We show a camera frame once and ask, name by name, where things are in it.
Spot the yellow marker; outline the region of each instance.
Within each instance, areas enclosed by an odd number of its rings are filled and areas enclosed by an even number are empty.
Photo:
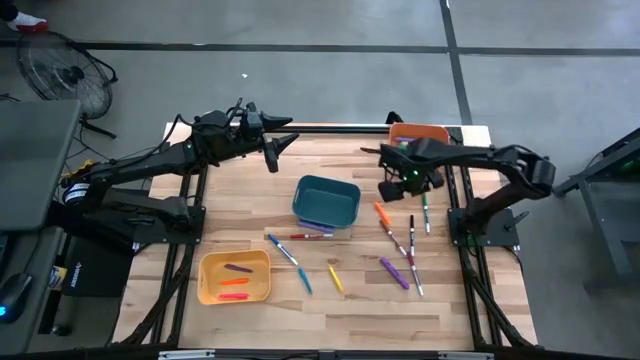
[[[344,289],[342,288],[342,284],[340,284],[340,279],[338,279],[338,275],[336,275],[336,272],[331,266],[329,266],[329,272],[331,273],[331,277],[333,278],[333,281],[336,283],[336,286],[338,287],[340,292],[344,294]]]

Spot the teal bowl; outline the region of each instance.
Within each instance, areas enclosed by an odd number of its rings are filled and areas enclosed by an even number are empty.
[[[293,197],[293,213],[300,220],[335,228],[351,226],[359,206],[356,185],[313,175],[300,179]]]

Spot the orange tray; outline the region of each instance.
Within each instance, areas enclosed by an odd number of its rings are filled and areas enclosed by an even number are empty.
[[[445,144],[449,143],[449,133],[447,129],[436,125],[395,123],[391,125],[391,130],[389,131],[389,144],[398,145],[398,142],[395,141],[397,136],[416,139],[432,138],[440,140]]]
[[[233,264],[253,270],[251,273],[225,268]],[[220,285],[221,281],[249,278],[246,284]],[[264,301],[271,292],[271,260],[264,250],[219,252],[205,255],[198,271],[198,300],[204,305]],[[244,300],[220,300],[218,295],[247,293]]]

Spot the gray floor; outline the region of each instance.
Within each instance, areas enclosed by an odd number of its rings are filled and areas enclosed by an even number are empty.
[[[461,46],[640,47],[633,0],[450,0]],[[30,1],[54,30],[107,41],[446,45],[435,0]],[[407,121],[459,124],[447,55],[92,51],[121,81],[97,121],[120,136],[87,133],[118,157],[157,143],[180,112],[192,117],[242,96],[266,112],[303,122],[379,123],[389,110]],[[640,58],[463,56],[475,124],[497,145],[547,154],[557,182],[638,127]],[[0,93],[36,99],[13,51],[0,52]],[[75,166],[82,156],[72,159]],[[570,194],[523,202],[518,228],[525,281],[540,344],[550,349],[638,357],[640,296],[588,296],[582,283],[610,270],[582,200]],[[91,320],[104,343],[112,323]]]

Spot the wooden table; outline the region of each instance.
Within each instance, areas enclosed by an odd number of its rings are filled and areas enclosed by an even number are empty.
[[[490,144],[484,126],[463,126],[466,145]],[[170,141],[189,136],[176,127]],[[472,349],[471,331],[457,250],[450,245],[445,212],[450,207],[446,187],[428,194],[431,233],[423,227],[420,197],[384,204],[392,230],[408,248],[409,214],[416,216],[416,265],[423,282],[421,298],[407,270],[406,259],[378,224],[374,201],[381,201],[377,184],[383,171],[378,157],[360,151],[377,147],[382,135],[301,135],[280,156],[280,171],[270,174],[262,154],[224,162],[211,168],[204,205],[205,234],[196,248],[181,347],[272,349],[457,350]],[[288,240],[299,233],[291,210],[298,180],[317,175],[358,185],[362,199],[358,219],[331,239]],[[151,196],[177,195],[180,177],[156,177]],[[495,171],[471,169],[476,196],[500,187]],[[191,189],[195,189],[195,179]],[[464,195],[459,197],[464,204]],[[296,269],[268,240],[282,235],[283,245],[307,271],[314,294],[308,295]],[[166,259],[166,245],[152,245],[138,255],[131,269],[114,341],[131,333],[155,302]],[[267,301],[204,306],[196,296],[200,259],[211,252],[263,249],[272,264],[272,290]],[[488,248],[487,261],[496,301],[531,342],[536,342],[525,286],[512,254]],[[403,290],[380,265],[387,257],[412,284]],[[327,270],[331,264],[342,280],[345,296],[335,288]],[[479,306],[483,334],[489,338],[486,315]],[[173,305],[168,307],[165,335]]]

